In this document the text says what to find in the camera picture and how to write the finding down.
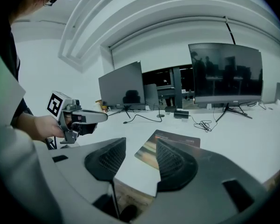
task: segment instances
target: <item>computer monitor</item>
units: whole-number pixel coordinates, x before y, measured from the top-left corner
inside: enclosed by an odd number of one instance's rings
[[[189,45],[195,85],[195,103],[260,101],[261,53],[253,48],[222,43]]]
[[[106,106],[145,105],[141,62],[114,70],[98,79]]]

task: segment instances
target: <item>monitor stand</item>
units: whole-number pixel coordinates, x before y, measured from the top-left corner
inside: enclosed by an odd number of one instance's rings
[[[113,114],[110,114],[109,116],[114,115],[114,114],[119,114],[119,113],[125,111],[126,114],[128,115],[128,117],[131,118],[130,115],[128,114],[128,112],[127,112],[128,110],[131,110],[130,107],[131,107],[130,105],[129,106],[124,106],[124,108],[122,108],[121,110],[119,110],[119,111],[117,111]]]
[[[217,119],[217,122],[222,118],[222,116],[227,112],[233,112],[233,113],[236,113],[236,114],[240,114],[240,115],[243,115],[247,118],[250,118],[252,119],[252,117],[248,116],[247,114],[243,113],[243,112],[240,112],[240,111],[237,111],[237,110],[234,110],[234,109],[231,109],[229,106],[228,106],[229,103],[227,103],[227,106],[225,107],[225,110],[223,112],[223,114]]]

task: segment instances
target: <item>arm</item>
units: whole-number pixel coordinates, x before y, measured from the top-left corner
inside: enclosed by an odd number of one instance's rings
[[[43,141],[52,136],[63,138],[63,132],[59,128],[57,121],[50,115],[35,117],[22,113],[17,118],[14,126],[26,132],[33,140]]]

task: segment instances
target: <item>book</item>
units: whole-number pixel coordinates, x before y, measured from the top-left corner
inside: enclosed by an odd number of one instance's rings
[[[137,151],[135,157],[157,170],[159,170],[159,165],[156,159],[156,144],[158,139],[176,141],[200,148],[200,138],[156,130],[153,135],[150,136],[150,138],[145,142],[145,144]]]

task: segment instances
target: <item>mesh pad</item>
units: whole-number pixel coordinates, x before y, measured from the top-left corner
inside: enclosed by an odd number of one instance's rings
[[[180,190],[196,175],[198,164],[193,156],[159,139],[156,147],[161,181],[157,191]]]
[[[121,138],[86,156],[84,165],[99,181],[111,182],[126,157],[126,139]]]

